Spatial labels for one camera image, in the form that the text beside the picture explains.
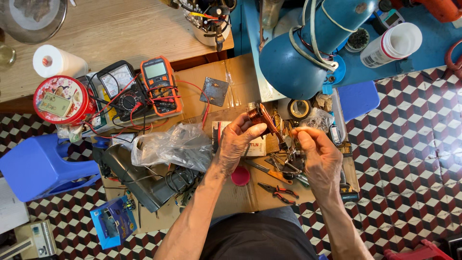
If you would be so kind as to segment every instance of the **glass bottle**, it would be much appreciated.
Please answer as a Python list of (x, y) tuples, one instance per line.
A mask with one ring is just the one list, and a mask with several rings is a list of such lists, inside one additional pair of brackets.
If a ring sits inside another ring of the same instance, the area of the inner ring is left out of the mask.
[(16, 51), (10, 46), (0, 42), (0, 69), (5, 70), (16, 61)]

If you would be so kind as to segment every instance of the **tape roll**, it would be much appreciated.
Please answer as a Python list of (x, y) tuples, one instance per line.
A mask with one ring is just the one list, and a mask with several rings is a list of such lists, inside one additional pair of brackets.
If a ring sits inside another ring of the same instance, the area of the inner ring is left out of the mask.
[(311, 113), (311, 104), (307, 100), (295, 100), (292, 99), (287, 109), (290, 116), (295, 120), (303, 120)]
[(88, 64), (80, 57), (65, 52), (53, 45), (42, 45), (32, 60), (35, 71), (43, 78), (64, 75), (73, 78), (88, 73)]

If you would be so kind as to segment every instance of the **jeans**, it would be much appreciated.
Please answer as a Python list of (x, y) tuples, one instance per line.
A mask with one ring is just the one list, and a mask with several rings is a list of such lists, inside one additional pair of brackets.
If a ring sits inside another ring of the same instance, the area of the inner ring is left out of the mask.
[[(229, 215), (225, 215), (225, 216), (212, 219), (212, 221), (210, 222), (210, 227), (216, 225), (218, 222), (222, 220), (225, 220), (231, 216), (234, 216), (235, 214), (237, 213), (233, 213), (233, 214), (229, 214)], [(269, 209), (269, 210), (262, 210), (262, 211), (255, 212), (255, 214), (261, 214), (267, 217), (277, 217), (277, 218), (287, 220), (297, 225), (303, 231), (303, 228), (300, 225), (300, 222), (295, 217), (295, 213), (293, 213), (293, 210), (290, 206), (274, 208), (274, 209)]]

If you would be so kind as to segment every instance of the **hand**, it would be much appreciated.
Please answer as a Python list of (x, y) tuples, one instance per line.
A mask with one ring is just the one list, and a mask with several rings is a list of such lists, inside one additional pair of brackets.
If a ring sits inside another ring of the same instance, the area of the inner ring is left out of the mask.
[(305, 152), (305, 173), (316, 199), (338, 195), (342, 153), (327, 135), (315, 128), (297, 127), (292, 130)]
[(223, 178), (231, 175), (236, 169), (247, 144), (259, 137), (266, 124), (253, 125), (246, 113), (240, 114), (233, 122), (223, 129), (223, 136), (212, 165), (217, 166)]

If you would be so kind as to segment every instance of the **checkered tile floor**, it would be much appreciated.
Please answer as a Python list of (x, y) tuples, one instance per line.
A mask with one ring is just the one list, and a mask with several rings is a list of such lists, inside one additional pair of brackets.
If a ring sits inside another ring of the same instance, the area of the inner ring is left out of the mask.
[[(444, 68), (376, 83), (377, 109), (347, 122), (361, 199), (345, 208), (376, 259), (462, 231), (462, 82)], [(53, 125), (36, 115), (0, 115), (0, 155)], [(91, 158), (91, 142), (72, 145), (68, 160)], [(50, 219), (61, 259), (151, 259), (167, 230), (129, 237), (102, 250), (89, 210), (105, 201), (101, 181), (28, 203), (31, 220)], [(319, 254), (330, 243), (316, 201), (292, 207)]]

